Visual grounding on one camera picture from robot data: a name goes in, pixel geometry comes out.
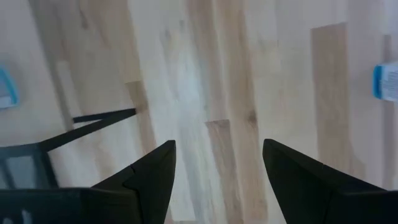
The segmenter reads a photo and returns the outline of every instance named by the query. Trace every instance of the black pointed object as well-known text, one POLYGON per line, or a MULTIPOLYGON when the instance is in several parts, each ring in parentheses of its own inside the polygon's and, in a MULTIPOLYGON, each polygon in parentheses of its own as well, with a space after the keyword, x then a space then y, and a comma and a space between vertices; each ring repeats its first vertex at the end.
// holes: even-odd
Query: black pointed object
POLYGON ((143 223, 163 223, 173 189, 175 163, 175 141, 167 141, 93 188, 135 190, 141 205, 143 223))
POLYGON ((344 174, 277 141, 263 159, 287 224, 397 223, 398 193, 344 174))
POLYGON ((167 141, 92 188, 0 190, 0 222, 163 224, 175 176, 175 141, 167 141))

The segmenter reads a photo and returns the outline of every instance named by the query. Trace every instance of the wooden floor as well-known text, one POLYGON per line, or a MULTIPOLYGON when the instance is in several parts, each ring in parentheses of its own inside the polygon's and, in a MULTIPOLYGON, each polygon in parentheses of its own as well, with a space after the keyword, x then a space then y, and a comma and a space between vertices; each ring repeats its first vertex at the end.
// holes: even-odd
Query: wooden floor
POLYGON ((398 59, 394 0, 30 6, 64 116, 139 112, 51 152, 64 187, 91 186, 175 139, 167 223, 285 223, 261 157, 272 138, 398 189, 398 114, 371 91, 374 66, 398 59))

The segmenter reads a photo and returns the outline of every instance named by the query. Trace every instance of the blue and white object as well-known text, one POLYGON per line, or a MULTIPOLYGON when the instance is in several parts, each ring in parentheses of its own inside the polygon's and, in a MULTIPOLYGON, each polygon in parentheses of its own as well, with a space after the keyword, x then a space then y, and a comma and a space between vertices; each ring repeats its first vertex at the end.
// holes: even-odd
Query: blue and white object
POLYGON ((375 97, 398 102, 398 62, 376 66, 373 73, 375 97))
POLYGON ((17 88, 9 72, 0 66, 0 108, 9 108, 19 104, 17 88))

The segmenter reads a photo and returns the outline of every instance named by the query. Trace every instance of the black chair leg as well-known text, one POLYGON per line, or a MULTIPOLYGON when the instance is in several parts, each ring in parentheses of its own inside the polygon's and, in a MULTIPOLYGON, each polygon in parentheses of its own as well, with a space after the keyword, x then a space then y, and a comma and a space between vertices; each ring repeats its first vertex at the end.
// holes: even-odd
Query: black chair leg
POLYGON ((6 182, 7 188, 9 190, 14 190, 16 189, 14 178, 12 178, 12 174, 10 171, 10 168, 7 165, 7 160, 1 160, 0 161, 0 170, 1 170, 1 175, 6 182))
POLYGON ((33 160, 36 168, 37 187, 40 189, 59 188, 50 156, 46 152, 38 152, 33 155, 33 160))

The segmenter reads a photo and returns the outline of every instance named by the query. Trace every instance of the hardwood floor plank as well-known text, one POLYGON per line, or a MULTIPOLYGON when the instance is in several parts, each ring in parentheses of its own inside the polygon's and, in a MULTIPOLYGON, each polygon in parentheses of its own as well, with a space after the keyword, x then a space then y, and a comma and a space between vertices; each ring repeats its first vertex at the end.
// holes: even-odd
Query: hardwood floor plank
MULTIPOLYGON (((292 135, 288 129, 291 119, 288 116, 290 112, 287 111, 289 95, 285 89, 287 75, 283 76, 282 73, 276 3, 277 1, 244 1, 260 146, 266 138, 286 143, 286 139, 292 135)), ((265 179, 267 222, 285 223, 265 167, 262 167, 259 175, 265 179)))
POLYGON ((382 62, 382 1, 348 1, 349 136, 365 172, 351 170, 374 185, 382 185, 382 101, 370 89, 374 66, 382 62))
POLYGON ((302 1, 275 2, 281 73, 266 87, 274 107, 267 121, 272 137, 318 159, 317 124, 312 76, 309 25, 304 19, 302 1))
MULTIPOLYGON (((384 2, 385 26, 383 30, 383 59, 384 62, 395 62, 398 60, 398 29, 395 24, 398 22, 395 8, 398 2, 385 0, 384 2)), ((398 109, 394 102, 383 101, 383 141, 385 145, 384 153, 384 174, 383 188, 387 190, 398 188, 398 176, 396 172, 398 160, 398 109)))
POLYGON ((137 51, 140 58, 141 75, 146 92, 150 117, 156 142, 174 139, 177 142, 177 167, 174 188, 170 201, 173 220, 195 221, 196 216, 188 183, 187 162, 183 157, 183 145, 189 144, 180 137, 179 104, 175 100, 174 86, 178 74, 169 75, 165 59, 164 39, 166 30, 178 30, 182 6, 178 1, 149 0, 129 2, 137 51))
POLYGON ((312 29, 312 60, 317 109, 319 160, 345 173, 353 167, 349 141, 346 24, 312 29))
POLYGON ((187 11, 195 45, 208 121, 226 119, 225 93, 215 31, 213 1, 187 1, 187 11))
POLYGON ((206 113, 201 97, 201 88, 193 44, 185 23, 178 29, 169 29, 162 39, 164 57, 168 71, 168 84, 176 104, 177 125, 180 133, 182 157, 185 161, 189 188, 199 223, 223 223, 222 211, 215 200, 222 197, 217 193, 218 178, 211 156, 210 143, 203 121, 206 113))
POLYGON ((83 114, 128 109, 129 94, 118 77, 115 57, 108 48, 103 26, 91 15, 89 1, 60 1, 58 16, 62 22, 72 79, 83 114))
POLYGON ((348 0, 304 0, 305 23, 309 29, 347 21, 348 0))
POLYGON ((213 156, 223 189, 227 221, 230 224, 243 223, 241 199, 239 196, 238 175, 228 120, 206 123, 213 156))
POLYGON ((245 222, 263 222, 267 219, 265 180, 261 171, 264 166, 258 139, 243 3, 237 0, 217 0, 215 3, 243 219, 245 222))
POLYGON ((129 90, 132 103, 137 110, 137 124, 142 148, 145 153, 149 153, 156 148, 156 140, 144 84, 142 82, 131 82, 127 83, 126 86, 129 90))
POLYGON ((128 0, 80 0, 82 26, 97 32, 116 62, 124 83, 141 80, 139 58, 128 0))

